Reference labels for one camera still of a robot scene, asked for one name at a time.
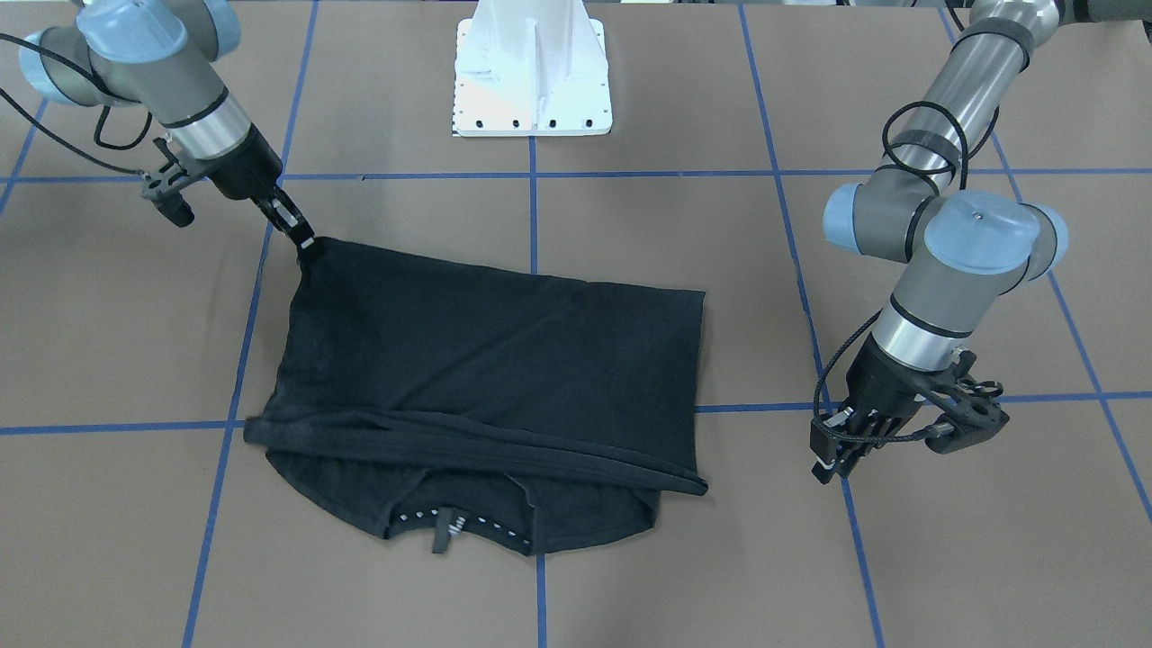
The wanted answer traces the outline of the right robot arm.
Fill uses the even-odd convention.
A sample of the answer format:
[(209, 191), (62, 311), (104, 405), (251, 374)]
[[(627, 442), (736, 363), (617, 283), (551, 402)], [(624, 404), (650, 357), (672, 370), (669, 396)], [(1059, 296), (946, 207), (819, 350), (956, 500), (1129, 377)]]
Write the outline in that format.
[(226, 1), (94, 1), (70, 27), (18, 40), (29, 86), (62, 105), (141, 105), (165, 131), (165, 163), (139, 171), (141, 197), (185, 227), (185, 187), (209, 179), (249, 201), (301, 250), (314, 233), (280, 187), (283, 161), (225, 85), (214, 62), (238, 48), (241, 24)]

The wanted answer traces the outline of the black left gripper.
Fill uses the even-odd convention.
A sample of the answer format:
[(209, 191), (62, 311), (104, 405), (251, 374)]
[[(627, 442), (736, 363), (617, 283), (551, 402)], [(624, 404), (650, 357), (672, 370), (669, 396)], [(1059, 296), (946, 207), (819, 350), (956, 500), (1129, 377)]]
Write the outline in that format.
[(867, 454), (867, 442), (914, 442), (930, 438), (929, 429), (901, 435), (922, 404), (916, 399), (929, 390), (935, 372), (901, 364), (890, 357), (876, 337), (867, 336), (847, 372), (849, 394), (846, 409), (827, 415), (814, 413), (810, 424), (810, 449), (817, 455), (811, 473), (820, 484), (833, 476), (848, 479)]

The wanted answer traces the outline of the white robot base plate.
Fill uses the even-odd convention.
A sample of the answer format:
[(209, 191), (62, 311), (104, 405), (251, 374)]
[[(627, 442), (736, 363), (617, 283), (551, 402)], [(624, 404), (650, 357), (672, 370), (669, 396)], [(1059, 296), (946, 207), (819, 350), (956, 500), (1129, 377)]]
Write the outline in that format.
[(482, 1), (455, 36), (456, 137), (612, 131), (608, 42), (581, 1)]

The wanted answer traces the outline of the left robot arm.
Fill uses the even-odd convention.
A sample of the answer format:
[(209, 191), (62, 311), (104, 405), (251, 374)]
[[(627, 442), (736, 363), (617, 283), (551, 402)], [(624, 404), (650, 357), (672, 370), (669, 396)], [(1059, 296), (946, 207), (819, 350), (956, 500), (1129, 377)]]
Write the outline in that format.
[(823, 210), (829, 243), (904, 264), (886, 304), (850, 337), (861, 349), (844, 401), (812, 398), (812, 475), (851, 476), (869, 452), (923, 442), (945, 455), (986, 442), (1009, 422), (1005, 387), (972, 376), (968, 340), (996, 297), (1048, 276), (1070, 235), (1058, 211), (968, 184), (1000, 103), (1058, 29), (1149, 21), (1149, 1), (973, 1), (922, 100), (881, 131), (882, 161), (843, 184)]

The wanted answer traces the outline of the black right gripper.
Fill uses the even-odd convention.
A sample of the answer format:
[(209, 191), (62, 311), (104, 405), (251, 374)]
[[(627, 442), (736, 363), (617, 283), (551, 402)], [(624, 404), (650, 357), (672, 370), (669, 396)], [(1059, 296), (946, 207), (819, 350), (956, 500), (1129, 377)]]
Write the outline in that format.
[(303, 251), (313, 244), (314, 229), (288, 193), (276, 184), (283, 171), (283, 161), (263, 131), (251, 126), (238, 146), (210, 164), (207, 178), (228, 199), (262, 203), (262, 213), (273, 229)]

